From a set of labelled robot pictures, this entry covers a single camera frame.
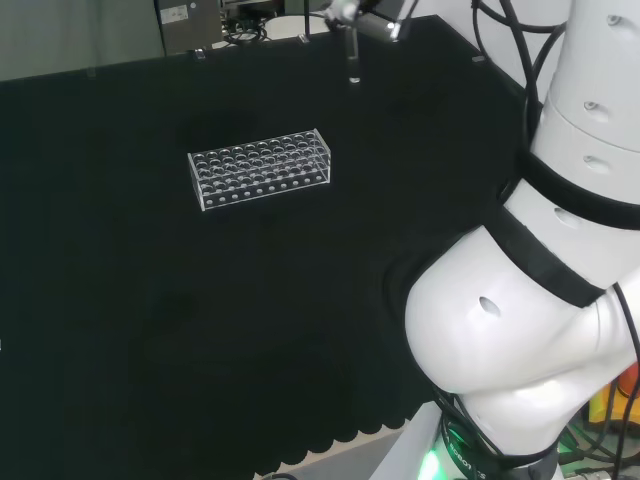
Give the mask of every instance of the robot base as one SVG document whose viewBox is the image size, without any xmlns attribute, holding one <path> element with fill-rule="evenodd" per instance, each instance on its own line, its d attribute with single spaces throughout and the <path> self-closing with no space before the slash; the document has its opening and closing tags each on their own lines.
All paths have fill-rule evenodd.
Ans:
<svg viewBox="0 0 640 480">
<path fill-rule="evenodd" d="M 369 480 L 453 480 L 467 478 L 455 465 L 440 435 L 442 412 L 425 403 Z M 550 479 L 563 479 L 557 466 Z"/>
</svg>

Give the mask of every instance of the small hole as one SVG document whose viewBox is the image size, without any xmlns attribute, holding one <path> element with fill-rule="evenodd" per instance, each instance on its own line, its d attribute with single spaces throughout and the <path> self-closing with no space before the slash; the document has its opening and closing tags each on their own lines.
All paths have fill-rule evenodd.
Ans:
<svg viewBox="0 0 640 480">
<path fill-rule="evenodd" d="M 606 123 L 609 121 L 609 110 L 596 102 L 584 102 L 584 109 L 595 121 Z"/>
<path fill-rule="evenodd" d="M 607 174 L 611 172 L 611 167 L 609 167 L 609 164 L 597 157 L 587 155 L 586 157 L 584 157 L 584 163 L 586 163 L 587 167 L 589 167 L 596 173 Z"/>
<path fill-rule="evenodd" d="M 564 223 L 567 227 L 579 228 L 582 224 L 582 220 L 580 220 L 580 218 L 567 212 L 566 210 L 563 210 L 562 208 L 556 207 L 553 209 L 553 211 L 556 214 L 556 217 L 558 217 L 558 220 Z"/>
<path fill-rule="evenodd" d="M 487 297 L 480 297 L 480 306 L 482 309 L 487 312 L 489 315 L 493 315 L 494 317 L 500 317 L 501 312 L 498 306 L 489 300 Z"/>
</svg>

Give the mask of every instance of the orange object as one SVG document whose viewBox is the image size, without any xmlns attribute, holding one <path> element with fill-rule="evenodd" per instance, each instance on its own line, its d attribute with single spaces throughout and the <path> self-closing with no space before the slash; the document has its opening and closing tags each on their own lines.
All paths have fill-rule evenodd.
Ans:
<svg viewBox="0 0 640 480">
<path fill-rule="evenodd" d="M 634 363 L 627 368 L 620 377 L 618 377 L 618 389 L 620 393 L 628 397 L 633 391 L 633 387 L 638 380 L 638 364 Z"/>
</svg>

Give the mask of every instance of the black band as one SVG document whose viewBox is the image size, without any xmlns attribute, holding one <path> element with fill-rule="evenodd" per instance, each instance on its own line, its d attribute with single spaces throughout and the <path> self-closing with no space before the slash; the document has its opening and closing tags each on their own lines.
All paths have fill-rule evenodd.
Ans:
<svg viewBox="0 0 640 480">
<path fill-rule="evenodd" d="M 491 456 L 482 453 L 476 444 L 478 440 L 464 427 L 447 418 L 444 413 L 440 433 L 453 463 L 469 480 L 551 479 L 556 470 L 558 462 L 556 443 L 533 455 Z"/>
<path fill-rule="evenodd" d="M 640 205 L 619 202 L 585 190 L 558 175 L 533 153 L 521 149 L 518 170 L 533 188 L 560 208 L 600 225 L 640 230 Z"/>
<path fill-rule="evenodd" d="M 485 227 L 520 270 L 565 302 L 583 308 L 604 293 L 604 290 L 587 282 L 550 252 L 506 208 L 493 210 Z"/>
</svg>

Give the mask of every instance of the green light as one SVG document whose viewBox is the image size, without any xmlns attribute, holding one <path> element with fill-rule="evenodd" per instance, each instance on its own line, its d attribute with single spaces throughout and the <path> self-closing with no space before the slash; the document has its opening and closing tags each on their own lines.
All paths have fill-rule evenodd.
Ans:
<svg viewBox="0 0 640 480">
<path fill-rule="evenodd" d="M 440 460 L 436 452 L 431 450 L 424 456 L 422 465 L 420 466 L 420 473 L 418 473 L 418 480 L 446 480 L 447 477 L 444 471 L 440 467 Z"/>
</svg>

